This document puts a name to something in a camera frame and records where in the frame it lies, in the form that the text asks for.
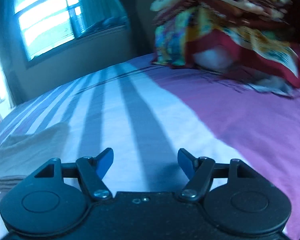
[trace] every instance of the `gray cloth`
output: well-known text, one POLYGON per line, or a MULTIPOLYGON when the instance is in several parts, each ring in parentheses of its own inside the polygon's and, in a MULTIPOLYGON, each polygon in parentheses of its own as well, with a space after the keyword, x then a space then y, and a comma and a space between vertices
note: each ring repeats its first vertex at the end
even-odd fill
POLYGON ((9 136, 0 145, 0 191, 9 190, 54 157, 61 157, 69 133, 66 123, 42 132, 9 136))

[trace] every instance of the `floral blanket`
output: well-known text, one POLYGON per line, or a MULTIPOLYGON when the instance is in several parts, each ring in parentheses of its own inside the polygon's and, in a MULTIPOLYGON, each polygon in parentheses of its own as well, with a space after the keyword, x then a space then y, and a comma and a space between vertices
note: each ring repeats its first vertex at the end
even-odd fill
POLYGON ((194 68, 195 53, 222 46, 240 65, 286 80, 300 88, 300 45, 287 42, 286 29, 236 26, 202 5, 159 24, 155 64, 194 68))

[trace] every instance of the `striped bed sheet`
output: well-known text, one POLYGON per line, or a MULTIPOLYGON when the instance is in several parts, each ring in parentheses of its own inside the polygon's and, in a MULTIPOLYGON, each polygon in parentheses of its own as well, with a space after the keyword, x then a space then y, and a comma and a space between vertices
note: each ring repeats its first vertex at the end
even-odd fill
MULTIPOLYGON (((151 65, 152 57, 108 67, 16 107, 0 123, 0 144, 10 134, 67 122, 62 162, 113 148, 104 182, 114 194, 181 189, 187 178, 177 164, 179 148, 219 163, 240 158, 290 198, 285 229, 299 239, 300 96, 260 94, 199 70, 151 65)), ((0 239, 6 233, 0 217, 0 239)))

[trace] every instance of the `bed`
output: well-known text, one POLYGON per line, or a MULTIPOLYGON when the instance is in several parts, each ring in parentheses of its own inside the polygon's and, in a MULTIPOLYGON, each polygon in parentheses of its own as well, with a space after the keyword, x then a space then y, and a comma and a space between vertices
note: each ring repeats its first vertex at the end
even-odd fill
MULTIPOLYGON (((219 163, 240 158, 289 197, 285 230, 299 239, 300 91, 293 100, 261 94, 200 70, 151 65, 153 57, 108 67, 19 105, 0 123, 0 143, 67 122, 62 162, 113 148, 104 178, 113 193, 181 189, 187 178, 178 167, 179 148, 219 163)), ((0 238, 6 232, 0 217, 0 238)))

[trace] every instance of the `purple fabric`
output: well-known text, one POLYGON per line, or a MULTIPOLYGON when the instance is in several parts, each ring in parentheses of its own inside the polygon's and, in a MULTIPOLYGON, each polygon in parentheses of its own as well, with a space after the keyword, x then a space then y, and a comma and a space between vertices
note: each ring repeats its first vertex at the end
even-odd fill
MULTIPOLYGON (((152 58, 146 55, 128 63, 142 68, 152 58)), ((233 81, 214 82, 199 70, 163 67, 146 73, 289 197, 288 235, 300 239, 300 96, 288 99, 240 89, 233 81)))

